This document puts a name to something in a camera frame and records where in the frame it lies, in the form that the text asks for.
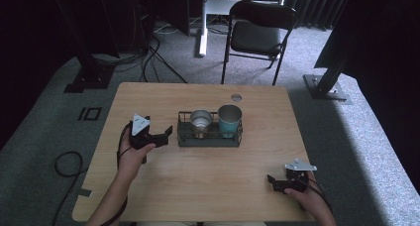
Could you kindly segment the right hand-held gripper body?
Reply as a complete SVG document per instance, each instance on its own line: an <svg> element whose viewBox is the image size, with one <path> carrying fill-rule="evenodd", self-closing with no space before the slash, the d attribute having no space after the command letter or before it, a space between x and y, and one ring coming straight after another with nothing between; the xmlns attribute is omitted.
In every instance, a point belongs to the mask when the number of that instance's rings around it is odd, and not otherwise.
<svg viewBox="0 0 420 226"><path fill-rule="evenodd" d="M289 164L284 165L286 180L281 182L281 188L292 188L299 192L304 192L309 184L308 173L316 171L317 167L295 159Z"/></svg>

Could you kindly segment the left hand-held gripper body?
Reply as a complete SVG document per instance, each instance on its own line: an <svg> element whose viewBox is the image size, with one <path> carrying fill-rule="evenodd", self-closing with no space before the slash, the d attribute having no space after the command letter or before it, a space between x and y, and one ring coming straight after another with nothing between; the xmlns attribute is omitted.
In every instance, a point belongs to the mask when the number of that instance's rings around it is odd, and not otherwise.
<svg viewBox="0 0 420 226"><path fill-rule="evenodd" d="M164 138L165 134L152 135L150 133L151 120L149 116L143 117L135 114L130 122L131 134L129 136L131 146L139 150L148 144L153 144L154 139Z"/></svg>

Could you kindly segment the steel cup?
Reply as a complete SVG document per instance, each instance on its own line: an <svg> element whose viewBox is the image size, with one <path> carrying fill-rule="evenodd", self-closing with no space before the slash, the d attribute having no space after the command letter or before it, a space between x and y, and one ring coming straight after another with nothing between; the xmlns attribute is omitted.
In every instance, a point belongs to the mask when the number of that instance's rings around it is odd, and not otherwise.
<svg viewBox="0 0 420 226"><path fill-rule="evenodd" d="M190 124L194 136L203 139L213 122L213 115L207 110L195 110L190 114Z"/></svg>

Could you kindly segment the black wire rack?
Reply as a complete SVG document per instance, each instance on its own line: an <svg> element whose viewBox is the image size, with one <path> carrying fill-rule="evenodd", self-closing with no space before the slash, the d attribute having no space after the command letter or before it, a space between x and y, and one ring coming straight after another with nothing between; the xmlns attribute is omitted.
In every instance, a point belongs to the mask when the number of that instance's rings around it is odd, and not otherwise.
<svg viewBox="0 0 420 226"><path fill-rule="evenodd" d="M211 112L212 121L207 131L193 130L191 112L180 111L177 119L177 141L180 147L238 148L242 141L243 126L239 122L235 132L219 130L219 116Z"/></svg>

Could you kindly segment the teal cup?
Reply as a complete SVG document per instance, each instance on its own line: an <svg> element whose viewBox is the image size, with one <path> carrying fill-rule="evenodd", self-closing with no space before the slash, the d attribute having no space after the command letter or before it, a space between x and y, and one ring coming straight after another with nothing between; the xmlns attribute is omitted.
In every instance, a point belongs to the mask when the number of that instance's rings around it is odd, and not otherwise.
<svg viewBox="0 0 420 226"><path fill-rule="evenodd" d="M225 104L218 110L219 131L224 138L233 138L242 120L242 110L233 104Z"/></svg>

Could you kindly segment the person's right hand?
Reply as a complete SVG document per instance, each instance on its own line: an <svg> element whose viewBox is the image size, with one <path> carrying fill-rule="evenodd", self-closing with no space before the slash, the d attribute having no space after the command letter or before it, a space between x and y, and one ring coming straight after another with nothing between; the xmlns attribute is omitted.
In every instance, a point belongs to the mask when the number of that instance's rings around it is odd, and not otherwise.
<svg viewBox="0 0 420 226"><path fill-rule="evenodd" d="M325 200L310 187L307 187L304 192L299 192L292 188L287 188L285 193L293 199L297 200L312 216L315 212L331 212Z"/></svg>

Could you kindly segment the person's left hand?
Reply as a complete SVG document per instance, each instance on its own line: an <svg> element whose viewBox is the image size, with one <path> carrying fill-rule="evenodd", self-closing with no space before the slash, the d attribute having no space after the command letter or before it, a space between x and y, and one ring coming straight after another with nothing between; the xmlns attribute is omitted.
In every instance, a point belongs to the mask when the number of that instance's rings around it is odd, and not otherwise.
<svg viewBox="0 0 420 226"><path fill-rule="evenodd" d="M136 150L131 147L130 141L125 138L120 148L121 155L119 157L117 177L122 181L133 181L143 164L143 158L155 147L155 144L148 144Z"/></svg>

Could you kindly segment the black metal stand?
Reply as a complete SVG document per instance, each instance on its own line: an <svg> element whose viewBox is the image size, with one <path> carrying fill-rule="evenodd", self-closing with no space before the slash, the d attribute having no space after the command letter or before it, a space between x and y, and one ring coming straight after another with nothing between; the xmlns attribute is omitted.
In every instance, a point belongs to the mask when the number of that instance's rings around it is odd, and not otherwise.
<svg viewBox="0 0 420 226"><path fill-rule="evenodd" d="M350 52L355 41L351 41L338 62L329 67L323 75L304 74L303 79L313 99L336 100L342 105L352 105L351 97L346 94L338 83L340 74L349 62Z"/></svg>
<svg viewBox="0 0 420 226"><path fill-rule="evenodd" d="M80 63L80 70L64 89L65 93L82 93L85 89L107 89L115 69L114 65L99 63L92 55L70 7L64 0L54 0L62 16L65 34Z"/></svg>

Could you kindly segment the black folding chair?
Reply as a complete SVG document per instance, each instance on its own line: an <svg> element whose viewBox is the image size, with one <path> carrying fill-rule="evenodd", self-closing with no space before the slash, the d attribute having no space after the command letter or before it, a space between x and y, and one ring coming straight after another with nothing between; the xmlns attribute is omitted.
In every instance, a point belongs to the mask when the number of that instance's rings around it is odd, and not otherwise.
<svg viewBox="0 0 420 226"><path fill-rule="evenodd" d="M270 69L278 60L272 84L276 85L288 38L297 23L292 7L251 1L232 6L228 18L222 79L225 82L230 56L269 60Z"/></svg>

